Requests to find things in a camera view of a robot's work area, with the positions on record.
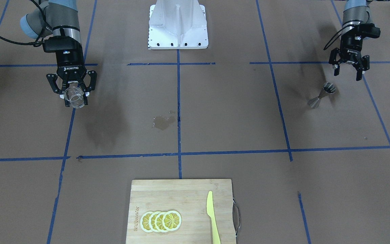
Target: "white metal pedestal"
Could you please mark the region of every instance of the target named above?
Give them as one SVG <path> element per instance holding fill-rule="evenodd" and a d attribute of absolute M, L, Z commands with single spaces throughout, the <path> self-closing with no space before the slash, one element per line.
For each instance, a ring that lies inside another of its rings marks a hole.
<path fill-rule="evenodd" d="M 205 7 L 198 0 L 157 0 L 150 7 L 150 49 L 203 49 L 209 46 Z"/>

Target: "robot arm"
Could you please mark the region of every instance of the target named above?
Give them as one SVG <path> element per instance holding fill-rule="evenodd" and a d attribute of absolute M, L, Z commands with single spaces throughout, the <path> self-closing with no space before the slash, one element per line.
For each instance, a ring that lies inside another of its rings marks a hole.
<path fill-rule="evenodd" d="M 333 49 L 329 58 L 329 63 L 335 69 L 335 76 L 339 75 L 339 65 L 342 63 L 353 65 L 357 71 L 357 81 L 361 80 L 362 74 L 370 69 L 370 56 L 362 57 L 361 51 L 365 38 L 380 37 L 380 29 L 371 20 L 369 4 L 372 1 L 347 0 L 345 4 L 340 48 Z"/>
<path fill-rule="evenodd" d="M 70 83 L 78 83 L 84 93 L 84 104 L 88 105 L 87 97 L 95 89 L 97 73 L 85 68 L 76 0 L 44 0 L 40 8 L 45 18 L 36 9 L 21 19 L 22 30 L 34 39 L 53 34 L 53 37 L 43 42 L 43 50 L 56 54 L 58 67 L 56 74 L 47 74 L 46 78 L 53 92 L 61 98 L 64 98 L 64 91 Z M 91 78 L 89 85 L 84 83 L 87 74 Z M 62 79 L 61 88 L 56 83 L 58 77 Z"/>

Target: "knife handle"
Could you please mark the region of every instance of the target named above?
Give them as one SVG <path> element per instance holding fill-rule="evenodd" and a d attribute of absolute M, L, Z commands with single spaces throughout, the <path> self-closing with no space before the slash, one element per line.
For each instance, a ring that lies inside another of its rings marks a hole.
<path fill-rule="evenodd" d="M 221 244 L 221 239 L 219 238 L 218 226 L 216 226 L 216 218 L 212 218 L 212 235 L 213 235 L 213 244 Z"/>

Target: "robotiq logo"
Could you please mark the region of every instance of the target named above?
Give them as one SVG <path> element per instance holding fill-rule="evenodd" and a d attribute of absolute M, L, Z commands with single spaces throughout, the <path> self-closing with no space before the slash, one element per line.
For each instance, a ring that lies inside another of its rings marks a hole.
<path fill-rule="evenodd" d="M 71 69 L 79 69 L 79 67 L 64 67 L 64 71 L 71 70 Z"/>

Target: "clear glass cup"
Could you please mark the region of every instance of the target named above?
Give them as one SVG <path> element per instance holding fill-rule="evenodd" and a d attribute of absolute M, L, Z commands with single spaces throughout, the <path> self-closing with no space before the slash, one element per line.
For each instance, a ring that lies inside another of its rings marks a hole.
<path fill-rule="evenodd" d="M 70 102 L 73 108 L 84 106 L 84 92 L 76 86 L 71 86 L 64 91 L 64 99 Z"/>

